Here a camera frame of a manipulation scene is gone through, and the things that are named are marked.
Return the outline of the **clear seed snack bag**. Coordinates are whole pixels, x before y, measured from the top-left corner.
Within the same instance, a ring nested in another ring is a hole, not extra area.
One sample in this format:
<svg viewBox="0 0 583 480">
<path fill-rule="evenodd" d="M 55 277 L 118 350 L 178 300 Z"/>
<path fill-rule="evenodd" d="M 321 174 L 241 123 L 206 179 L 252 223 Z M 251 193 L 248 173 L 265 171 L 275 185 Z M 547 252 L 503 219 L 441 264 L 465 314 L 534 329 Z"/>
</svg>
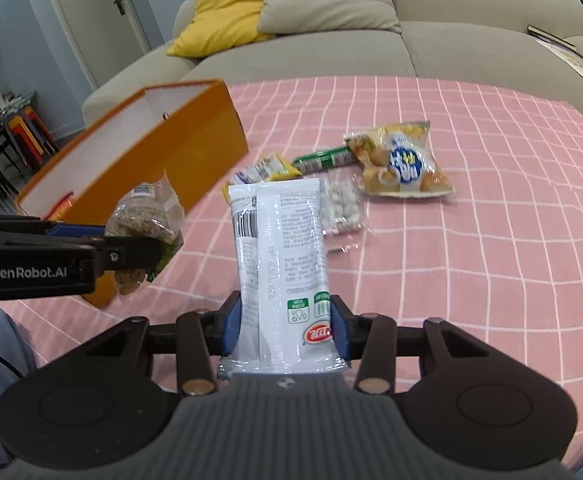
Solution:
<svg viewBox="0 0 583 480">
<path fill-rule="evenodd" d="M 153 282 L 183 246 L 185 210 L 166 174 L 156 182 L 142 182 L 119 200 L 105 233 L 117 237 L 150 237 L 161 243 L 157 263 L 116 270 L 113 283 L 119 296 L 130 296 Z"/>
</svg>

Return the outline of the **clear bag white candies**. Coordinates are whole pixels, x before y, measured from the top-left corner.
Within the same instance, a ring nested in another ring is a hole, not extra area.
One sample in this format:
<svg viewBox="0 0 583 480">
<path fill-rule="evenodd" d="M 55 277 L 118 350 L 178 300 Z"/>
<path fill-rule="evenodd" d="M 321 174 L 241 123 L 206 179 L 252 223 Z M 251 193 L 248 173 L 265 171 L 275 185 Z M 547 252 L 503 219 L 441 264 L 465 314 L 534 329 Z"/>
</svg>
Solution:
<svg viewBox="0 0 583 480">
<path fill-rule="evenodd" d="M 328 172 L 319 180 L 326 252 L 337 255 L 359 249 L 371 230 L 357 177 L 349 172 Z"/>
</svg>

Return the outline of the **white snack packet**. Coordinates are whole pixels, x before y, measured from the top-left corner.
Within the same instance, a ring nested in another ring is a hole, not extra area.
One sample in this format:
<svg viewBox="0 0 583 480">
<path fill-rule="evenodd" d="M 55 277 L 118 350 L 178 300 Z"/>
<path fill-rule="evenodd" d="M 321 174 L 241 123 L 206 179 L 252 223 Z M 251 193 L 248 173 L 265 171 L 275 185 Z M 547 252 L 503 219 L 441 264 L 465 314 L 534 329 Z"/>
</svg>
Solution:
<svg viewBox="0 0 583 480">
<path fill-rule="evenodd" d="M 331 336 L 331 294 L 317 179 L 228 188 L 241 318 L 220 372 L 309 374 L 346 366 Z"/>
</svg>

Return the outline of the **yellow white 4meric packet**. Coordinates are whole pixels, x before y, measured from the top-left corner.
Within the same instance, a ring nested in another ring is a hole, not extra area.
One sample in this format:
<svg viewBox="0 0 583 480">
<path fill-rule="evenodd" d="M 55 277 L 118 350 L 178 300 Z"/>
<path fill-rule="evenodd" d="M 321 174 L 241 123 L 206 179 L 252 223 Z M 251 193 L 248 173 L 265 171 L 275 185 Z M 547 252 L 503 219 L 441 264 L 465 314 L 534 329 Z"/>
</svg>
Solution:
<svg viewBox="0 0 583 480">
<path fill-rule="evenodd" d="M 266 155 L 251 166 L 242 168 L 233 174 L 223 185 L 222 191 L 226 203 L 230 204 L 228 189 L 232 185 L 248 185 L 260 182 L 287 181 L 301 178 L 301 172 L 281 154 Z"/>
</svg>

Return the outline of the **yellow biscuit bag blue label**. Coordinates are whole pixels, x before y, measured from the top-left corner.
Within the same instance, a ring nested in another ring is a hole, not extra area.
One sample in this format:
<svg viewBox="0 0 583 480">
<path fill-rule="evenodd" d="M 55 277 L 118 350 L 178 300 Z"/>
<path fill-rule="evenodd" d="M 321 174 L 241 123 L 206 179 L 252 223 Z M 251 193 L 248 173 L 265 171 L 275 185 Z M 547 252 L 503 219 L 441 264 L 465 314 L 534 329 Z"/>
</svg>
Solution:
<svg viewBox="0 0 583 480">
<path fill-rule="evenodd" d="M 398 122 L 343 136 L 362 167 L 361 189 L 370 196 L 435 198 L 455 192 L 429 150 L 430 122 Z"/>
</svg>

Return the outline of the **green snack stick packet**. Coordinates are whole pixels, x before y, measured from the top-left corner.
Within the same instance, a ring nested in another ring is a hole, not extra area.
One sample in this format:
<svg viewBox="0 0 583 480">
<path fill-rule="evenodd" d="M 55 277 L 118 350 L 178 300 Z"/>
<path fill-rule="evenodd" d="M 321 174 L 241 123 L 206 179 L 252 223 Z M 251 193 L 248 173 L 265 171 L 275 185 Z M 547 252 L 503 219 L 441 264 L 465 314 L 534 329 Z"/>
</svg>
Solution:
<svg viewBox="0 0 583 480">
<path fill-rule="evenodd" d="M 301 155 L 293 159 L 293 167 L 301 174 L 316 174 L 316 172 L 329 171 L 342 167 L 348 167 L 357 162 L 357 158 L 346 146 L 328 148 L 328 150 Z"/>
</svg>

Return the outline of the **red orange snack packet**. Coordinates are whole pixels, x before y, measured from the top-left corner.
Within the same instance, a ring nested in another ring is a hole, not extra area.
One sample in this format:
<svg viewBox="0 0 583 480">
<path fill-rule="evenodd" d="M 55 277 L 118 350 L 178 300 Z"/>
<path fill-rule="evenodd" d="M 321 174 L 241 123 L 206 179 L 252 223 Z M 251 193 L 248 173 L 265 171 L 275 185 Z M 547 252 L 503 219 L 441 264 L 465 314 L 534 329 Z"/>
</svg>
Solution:
<svg viewBox="0 0 583 480">
<path fill-rule="evenodd" d="M 52 210 L 49 211 L 49 214 L 45 217 L 46 220 L 49 221 L 60 221 L 66 213 L 72 208 L 74 203 L 74 194 L 69 193 L 64 198 L 62 198 L 55 206 L 52 207 Z"/>
</svg>

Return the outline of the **stacked colourful stools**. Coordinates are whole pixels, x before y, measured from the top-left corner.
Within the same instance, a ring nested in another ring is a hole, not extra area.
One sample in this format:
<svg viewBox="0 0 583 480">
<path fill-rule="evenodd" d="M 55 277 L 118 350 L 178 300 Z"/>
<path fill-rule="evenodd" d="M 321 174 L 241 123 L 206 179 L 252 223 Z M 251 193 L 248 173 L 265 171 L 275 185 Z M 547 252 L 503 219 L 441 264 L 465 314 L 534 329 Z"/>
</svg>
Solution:
<svg viewBox="0 0 583 480">
<path fill-rule="evenodd" d="M 8 110 L 4 124 L 14 138 L 24 163 L 33 172 L 42 168 L 59 152 L 56 140 L 32 105 Z"/>
</svg>

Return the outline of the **orange storage box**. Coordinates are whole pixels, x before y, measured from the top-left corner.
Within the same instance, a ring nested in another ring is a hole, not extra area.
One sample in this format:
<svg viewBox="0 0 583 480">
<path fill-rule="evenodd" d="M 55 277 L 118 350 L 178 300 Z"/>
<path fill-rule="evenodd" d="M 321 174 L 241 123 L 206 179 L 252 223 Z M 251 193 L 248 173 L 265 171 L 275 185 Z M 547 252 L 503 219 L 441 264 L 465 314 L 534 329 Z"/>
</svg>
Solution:
<svg viewBox="0 0 583 480">
<path fill-rule="evenodd" d="M 16 206 L 43 218 L 65 198 L 63 222 L 103 226 L 123 196 L 168 179 L 191 211 L 248 152 L 224 82 L 142 88 L 79 134 L 22 188 Z"/>
</svg>

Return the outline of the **pink checkered tablecloth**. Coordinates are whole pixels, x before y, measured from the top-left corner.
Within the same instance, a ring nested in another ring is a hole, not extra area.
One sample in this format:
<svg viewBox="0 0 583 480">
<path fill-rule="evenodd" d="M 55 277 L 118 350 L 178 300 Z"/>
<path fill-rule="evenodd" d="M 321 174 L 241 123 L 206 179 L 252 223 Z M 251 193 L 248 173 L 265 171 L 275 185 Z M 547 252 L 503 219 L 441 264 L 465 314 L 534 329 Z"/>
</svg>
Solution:
<svg viewBox="0 0 583 480">
<path fill-rule="evenodd" d="M 237 84 L 248 159 L 333 148 L 350 131 L 429 122 L 454 185 L 433 200 L 376 197 L 361 240 L 328 258 L 355 312 L 444 318 L 564 387 L 583 459 L 583 116 L 571 105 L 466 82 L 321 77 Z"/>
</svg>

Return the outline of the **cream door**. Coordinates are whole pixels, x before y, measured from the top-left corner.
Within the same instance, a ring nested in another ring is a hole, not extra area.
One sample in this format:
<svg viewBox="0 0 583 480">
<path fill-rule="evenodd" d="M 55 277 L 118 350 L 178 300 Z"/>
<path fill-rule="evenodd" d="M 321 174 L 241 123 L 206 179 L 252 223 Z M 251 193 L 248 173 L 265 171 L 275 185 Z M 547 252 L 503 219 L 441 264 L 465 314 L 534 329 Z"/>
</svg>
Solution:
<svg viewBox="0 0 583 480">
<path fill-rule="evenodd" d="M 131 0 L 54 0 L 54 5 L 96 88 L 149 52 Z"/>
</svg>

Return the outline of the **yellow cushion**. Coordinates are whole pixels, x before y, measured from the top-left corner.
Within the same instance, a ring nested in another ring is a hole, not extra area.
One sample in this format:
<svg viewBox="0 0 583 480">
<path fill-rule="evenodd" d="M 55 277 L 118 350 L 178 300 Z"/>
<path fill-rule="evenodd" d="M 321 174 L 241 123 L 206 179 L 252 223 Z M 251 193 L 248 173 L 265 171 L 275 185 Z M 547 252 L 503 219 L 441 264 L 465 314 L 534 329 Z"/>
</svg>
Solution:
<svg viewBox="0 0 583 480">
<path fill-rule="evenodd" d="M 172 42 L 167 55 L 207 58 L 233 48 L 272 40 L 259 32 L 264 0 L 196 0 L 192 21 Z"/>
</svg>

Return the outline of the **magazines on sofa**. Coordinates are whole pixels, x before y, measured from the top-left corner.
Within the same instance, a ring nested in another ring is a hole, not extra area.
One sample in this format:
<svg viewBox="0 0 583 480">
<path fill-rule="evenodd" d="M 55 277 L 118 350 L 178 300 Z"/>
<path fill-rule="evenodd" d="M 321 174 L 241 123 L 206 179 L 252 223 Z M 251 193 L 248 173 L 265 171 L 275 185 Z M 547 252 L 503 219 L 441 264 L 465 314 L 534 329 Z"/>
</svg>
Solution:
<svg viewBox="0 0 583 480">
<path fill-rule="evenodd" d="M 583 79 L 583 55 L 581 55 L 573 44 L 561 39 L 543 29 L 529 25 L 527 34 L 535 39 L 538 44 L 552 52 L 553 55 L 560 58 L 572 70 L 574 70 Z"/>
</svg>

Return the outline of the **beige sofa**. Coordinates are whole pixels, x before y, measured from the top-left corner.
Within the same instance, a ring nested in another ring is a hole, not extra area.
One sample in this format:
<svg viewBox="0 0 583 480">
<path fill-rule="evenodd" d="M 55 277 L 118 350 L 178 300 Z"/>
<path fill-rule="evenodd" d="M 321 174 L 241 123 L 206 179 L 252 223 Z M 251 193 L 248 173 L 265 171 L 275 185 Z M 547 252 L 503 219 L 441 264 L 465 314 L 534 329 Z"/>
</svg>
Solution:
<svg viewBox="0 0 583 480">
<path fill-rule="evenodd" d="M 399 30 L 336 28 L 325 15 L 297 32 L 205 58 L 172 55 L 167 44 L 113 76 L 82 105 L 92 125 L 142 87 L 222 79 L 226 84 L 316 76 L 412 76 L 457 80 L 565 101 L 583 115 L 583 78 L 529 27 L 583 55 L 580 0 L 391 0 Z"/>
</svg>

